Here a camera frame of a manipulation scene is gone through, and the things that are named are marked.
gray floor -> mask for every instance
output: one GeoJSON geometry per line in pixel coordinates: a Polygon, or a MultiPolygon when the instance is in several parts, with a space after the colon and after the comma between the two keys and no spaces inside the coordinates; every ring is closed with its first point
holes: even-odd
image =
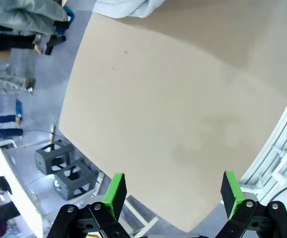
{"type": "MultiPolygon", "coordinates": [[[[49,131],[52,123],[59,120],[66,87],[70,77],[74,59],[83,37],[84,30],[91,17],[94,0],[74,0],[69,1],[68,5],[75,12],[75,21],[67,31],[67,41],[56,46],[51,56],[37,56],[29,50],[13,50],[10,60],[11,70],[19,75],[34,76],[36,86],[33,95],[21,94],[17,96],[0,97],[0,114],[13,114],[15,109],[15,98],[23,102],[23,123],[21,128],[24,130],[45,130],[49,131]]],[[[95,77],[96,75],[85,75],[85,77],[95,77]]],[[[48,138],[49,135],[42,131],[27,131],[24,138],[17,139],[17,144],[31,143],[48,138]]],[[[29,172],[26,168],[32,165],[34,149],[26,150],[24,153],[18,153],[17,169],[24,174],[24,179],[34,181],[39,178],[38,172],[29,172]]],[[[105,192],[109,183],[109,178],[105,179],[101,193],[105,192]]],[[[130,203],[150,220],[154,214],[136,201],[129,198],[130,203]]],[[[139,229],[141,224],[135,217],[124,209],[124,218],[130,225],[139,229]]],[[[218,231],[226,222],[226,214],[222,205],[218,205],[204,221],[197,225],[191,232],[200,233],[204,236],[215,237],[218,231]]],[[[179,234],[182,233],[163,219],[149,231],[150,234],[179,234]]],[[[255,234],[248,234],[246,237],[256,237],[255,234]]]]}

person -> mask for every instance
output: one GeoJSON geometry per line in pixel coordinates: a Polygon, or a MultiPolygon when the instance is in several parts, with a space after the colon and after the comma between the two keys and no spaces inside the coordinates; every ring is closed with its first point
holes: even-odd
{"type": "Polygon", "coordinates": [[[55,21],[70,22],[71,17],[53,0],[0,0],[1,26],[53,35],[55,21]]]}
{"type": "Polygon", "coordinates": [[[17,216],[20,216],[20,213],[13,202],[0,206],[0,237],[6,233],[7,221],[17,216]]]}
{"type": "Polygon", "coordinates": [[[40,38],[36,37],[35,35],[18,36],[18,35],[0,34],[0,52],[10,50],[11,48],[18,48],[18,49],[32,49],[41,54],[42,51],[38,45],[39,39],[40,38]]]}
{"type": "MultiPolygon", "coordinates": [[[[21,118],[16,117],[15,115],[0,116],[0,123],[7,123],[12,121],[20,124],[21,118]]],[[[12,136],[23,136],[23,130],[19,128],[0,129],[0,139],[6,139],[12,136]]]]}

blue object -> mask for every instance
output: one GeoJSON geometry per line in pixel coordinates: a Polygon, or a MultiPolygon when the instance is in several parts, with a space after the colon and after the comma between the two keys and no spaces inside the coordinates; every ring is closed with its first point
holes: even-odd
{"type": "Polygon", "coordinates": [[[22,110],[22,102],[19,100],[15,101],[15,116],[21,118],[22,120],[23,110],[22,110]]]}
{"type": "MultiPolygon", "coordinates": [[[[0,116],[0,123],[15,121],[15,115],[0,116]]],[[[23,135],[23,130],[18,128],[0,129],[0,139],[23,135]]]]}
{"type": "MultiPolygon", "coordinates": [[[[66,5],[63,7],[63,9],[64,9],[64,11],[66,12],[66,14],[71,17],[71,19],[70,19],[70,21],[69,21],[69,24],[71,24],[71,23],[74,21],[74,19],[75,19],[75,15],[74,15],[73,11],[72,11],[68,6],[66,6],[66,5]]],[[[64,35],[65,32],[66,32],[66,30],[67,30],[67,29],[64,29],[64,28],[62,28],[62,27],[57,27],[57,28],[56,28],[56,32],[57,32],[57,34],[60,35],[60,36],[64,35]]]]}

beige cardboard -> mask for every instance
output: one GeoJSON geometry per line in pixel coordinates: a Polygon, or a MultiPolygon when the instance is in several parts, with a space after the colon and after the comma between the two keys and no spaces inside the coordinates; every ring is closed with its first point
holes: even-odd
{"type": "Polygon", "coordinates": [[[287,2],[167,0],[146,19],[93,14],[60,130],[188,232],[240,178],[287,104],[287,2]]]}

green gripper pad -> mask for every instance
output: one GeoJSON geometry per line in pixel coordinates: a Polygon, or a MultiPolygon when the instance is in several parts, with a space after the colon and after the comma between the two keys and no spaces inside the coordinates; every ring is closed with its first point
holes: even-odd
{"type": "Polygon", "coordinates": [[[225,171],[221,186],[221,195],[228,219],[235,214],[237,207],[245,200],[234,172],[225,171]]]}
{"type": "Polygon", "coordinates": [[[103,203],[118,221],[126,199],[127,189],[125,174],[115,174],[103,198],[103,203]]]}

